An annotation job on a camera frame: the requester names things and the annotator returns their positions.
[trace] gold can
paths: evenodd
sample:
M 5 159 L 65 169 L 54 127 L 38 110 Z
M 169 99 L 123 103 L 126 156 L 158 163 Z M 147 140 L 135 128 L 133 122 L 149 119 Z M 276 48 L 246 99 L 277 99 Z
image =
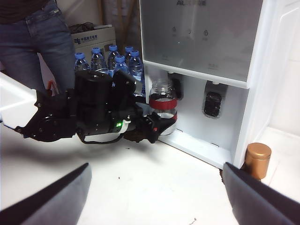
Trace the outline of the gold can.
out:
M 246 171 L 254 178 L 260 180 L 267 174 L 271 157 L 271 149 L 262 143 L 251 143 L 246 151 Z

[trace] gold lid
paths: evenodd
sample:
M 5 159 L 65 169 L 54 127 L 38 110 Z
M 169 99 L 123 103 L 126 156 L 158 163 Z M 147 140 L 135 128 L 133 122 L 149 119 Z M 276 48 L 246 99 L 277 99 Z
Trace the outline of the gold lid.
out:
M 256 159 L 268 159 L 271 156 L 271 149 L 262 143 L 251 143 L 247 146 L 247 152 Z

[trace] blue bottle cap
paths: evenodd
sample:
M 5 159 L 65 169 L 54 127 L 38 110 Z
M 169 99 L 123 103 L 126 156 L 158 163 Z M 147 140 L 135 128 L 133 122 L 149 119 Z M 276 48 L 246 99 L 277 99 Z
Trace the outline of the blue bottle cap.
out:
M 116 45 L 110 45 L 109 50 L 110 51 L 116 51 L 116 50 L 118 50 L 118 47 Z
M 125 62 L 125 57 L 123 55 L 116 56 L 116 62 Z
M 133 46 L 126 46 L 126 47 L 125 47 L 125 51 L 126 51 L 127 53 L 132 52 L 132 51 L 133 51 Z
M 130 53 L 130 55 L 131 55 L 131 57 L 137 57 L 137 56 L 140 55 L 140 53 L 139 53 L 139 51 L 132 51 L 132 52 Z
M 83 52 L 78 52 L 78 53 L 75 53 L 75 58 L 77 59 L 77 60 L 82 60 L 82 59 L 84 59 L 84 53 Z
M 100 48 L 92 48 L 92 53 L 100 53 Z

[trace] jar lid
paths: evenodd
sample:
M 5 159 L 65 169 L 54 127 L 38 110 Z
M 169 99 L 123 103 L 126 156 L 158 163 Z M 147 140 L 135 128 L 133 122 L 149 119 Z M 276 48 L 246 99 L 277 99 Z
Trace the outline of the jar lid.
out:
M 256 159 L 268 159 L 271 156 L 271 149 L 263 143 L 251 143 L 247 146 L 247 153 Z
M 77 53 L 75 53 L 75 58 L 76 58 L 77 60 L 82 60 L 82 59 L 84 59 L 84 53 L 83 53 L 83 52 L 77 52 Z

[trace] white floor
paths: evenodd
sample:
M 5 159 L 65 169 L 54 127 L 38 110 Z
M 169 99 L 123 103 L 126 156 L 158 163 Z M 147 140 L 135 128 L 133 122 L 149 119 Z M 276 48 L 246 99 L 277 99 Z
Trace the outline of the white floor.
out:
M 79 225 L 236 225 L 219 169 L 162 142 L 43 143 L 1 127 L 1 208 L 90 162 Z
M 300 202 L 300 137 L 268 127 L 260 142 L 272 149 L 267 176 L 262 182 Z

